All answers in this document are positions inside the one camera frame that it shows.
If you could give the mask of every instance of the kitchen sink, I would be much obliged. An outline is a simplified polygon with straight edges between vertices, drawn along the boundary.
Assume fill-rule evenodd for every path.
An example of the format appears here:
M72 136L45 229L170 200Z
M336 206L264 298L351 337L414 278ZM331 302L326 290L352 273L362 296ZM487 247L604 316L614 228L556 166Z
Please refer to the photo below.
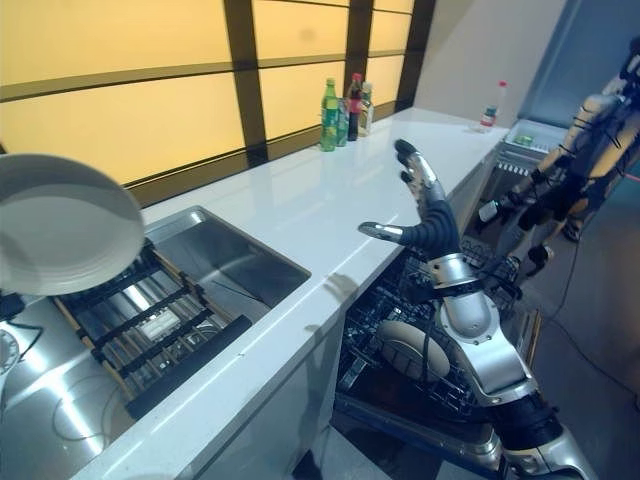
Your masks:
M227 325L222 332L230 331L228 343L244 331L233 333L229 326L237 323L234 320L244 317L255 324L310 277L305 269L200 207L150 225L147 237L215 305L214 318ZM135 419L118 383L53 301L25 300L25 311L14 321L45 330L8 374L0 413L0 478L67 479ZM17 338L21 351L33 338L30 330L4 322L2 328Z
M152 224L147 238L231 318L257 322L310 276L200 207Z

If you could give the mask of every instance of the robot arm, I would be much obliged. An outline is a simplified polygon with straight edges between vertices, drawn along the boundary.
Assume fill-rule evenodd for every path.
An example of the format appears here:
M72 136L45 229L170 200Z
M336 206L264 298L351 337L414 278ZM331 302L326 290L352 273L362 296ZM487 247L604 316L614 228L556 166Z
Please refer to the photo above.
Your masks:
M570 432L542 399L538 385L500 328L496 306L463 261L457 227L444 191L425 159L407 142L396 142L405 166L402 179L418 204L421 223L398 227L366 222L359 230L401 245L424 249L436 296L439 322L457 345L478 402L487 408L504 455L521 475L569 470L584 480L597 476Z

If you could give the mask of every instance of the robotic hand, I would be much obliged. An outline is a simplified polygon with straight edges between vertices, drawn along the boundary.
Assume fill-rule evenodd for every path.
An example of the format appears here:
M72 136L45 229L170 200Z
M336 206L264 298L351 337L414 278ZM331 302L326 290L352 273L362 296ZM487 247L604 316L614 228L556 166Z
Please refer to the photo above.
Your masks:
M436 321L456 344L457 359L513 469L523 476L570 472L583 480L597 479L571 433L542 399L531 371L502 333L498 309L463 261L456 223L433 170L404 140L396 141L395 148L421 223L399 227L365 222L358 229L424 249L431 259L428 269L441 303Z
M638 107L640 37L631 41L620 73L602 93L584 101L562 144L550 151L529 177L478 211L479 230L498 218L506 224L486 271L495 269L507 255L514 255L520 260L515 281L519 286L544 268L552 258L548 243L563 228L567 216L598 208L616 169L624 171L637 152ZM564 178L551 186L549 173L555 169L560 169ZM527 201L532 191L535 199Z

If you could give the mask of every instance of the black rubber sleeve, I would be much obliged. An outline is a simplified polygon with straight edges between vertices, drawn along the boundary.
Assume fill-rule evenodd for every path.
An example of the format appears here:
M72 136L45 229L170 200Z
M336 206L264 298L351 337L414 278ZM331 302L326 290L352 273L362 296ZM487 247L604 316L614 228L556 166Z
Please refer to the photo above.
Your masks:
M515 402L490 407L487 413L508 450L539 447L562 434L562 425L538 392Z
M430 258L458 253L458 226L449 204L444 200L430 203L427 218L415 227L405 228L398 243L421 248Z

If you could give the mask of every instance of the cable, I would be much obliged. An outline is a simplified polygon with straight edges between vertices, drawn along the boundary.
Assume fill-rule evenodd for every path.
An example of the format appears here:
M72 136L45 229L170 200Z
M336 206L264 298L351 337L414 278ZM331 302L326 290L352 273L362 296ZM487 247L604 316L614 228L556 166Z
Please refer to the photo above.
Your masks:
M587 223L584 224L584 226L582 227L582 232L581 235L584 235L585 230L587 229L587 227L589 225L591 225L591 222L593 222L593 219L595 218L596 214L594 214ZM573 253L573 260L571 262L571 268L569 269L569 275L567 277L567 283L565 285L564 288L564 292L562 294L562 299L560 300L560 304L558 305L558 308L556 309L556 311L553 313L553 315L551 315L551 317L549 317L546 322L550 323L551 325L554 325L556 328L558 328L564 335L564 337L567 339L567 341L569 342L569 345L571 345L573 347L573 349L576 351L576 353L578 355L580 355L580 357L582 357L582 359L589 365L591 366L591 368L593 368L596 372L598 372L600 375L602 375L603 377L609 379L609 381L613 382L615 385L617 385L620 389L624 390L625 392L629 393L632 397L633 397L633 408L634 410L636 410L638 413L640 413L640 394L638 394L635 390L633 390L631 387L629 387L628 385L624 384L623 382L621 382L620 380L618 380L616 377L614 377L613 375L611 375L610 373L608 373L606 370L604 370L601 366L599 366L596 362L594 362L593 360L591 360L591 358L589 358L589 356L584 353L584 351L582 350L582 348L580 348L580 345L578 344L578 342L573 338L573 336L571 335L571 333L569 333L569 330L567 330L567 328L562 325L560 322L558 322L558 320L556 320L556 317L558 316L558 314L560 313L560 311L564 308L564 304L567 301L567 296L569 294L569 289L571 287L571 282L573 280L573 274L575 273L575 268L576 268L576 264L577 264L577 260L578 260L578 253L580 252L580 245L582 244L582 242L578 242L576 244L576 248L574 250Z
M565 338L567 339L569 344L573 347L573 349L576 351L576 353L578 355L580 355L582 357L582 359L591 366L591 368L593 368L595 371L600 373L600 375L602 375L603 377L608 378L611 382L613 382L618 387L620 387L620 389L622 389L625 392L629 393L629 395L631 395L633 397L633 408L634 408L634 410L636 410L638 413L640 413L640 395L637 392L635 392L631 387L629 387L629 386L625 385L624 383L622 383L616 377L614 377L613 375L608 373L601 366L599 366L597 363L595 363L593 360L591 360L587 356L587 354L582 351L582 349L580 348L580 345L578 345L578 342L571 336L571 334L569 333L569 331L566 329L566 327L564 325L562 325L560 322L558 322L554 318L550 318L547 321L550 324L552 324L555 327L557 327L563 333L563 335L565 336Z
M24 323L15 322L12 319L8 319L7 323L15 328L19 328L22 330L36 330L38 332L34 339L31 340L31 343L29 344L27 349L20 354L20 361L22 361L24 360L24 356L29 352L29 350L31 350L31 348L38 342L38 340L40 340L40 337L44 333L44 327L41 327L39 325L26 325Z

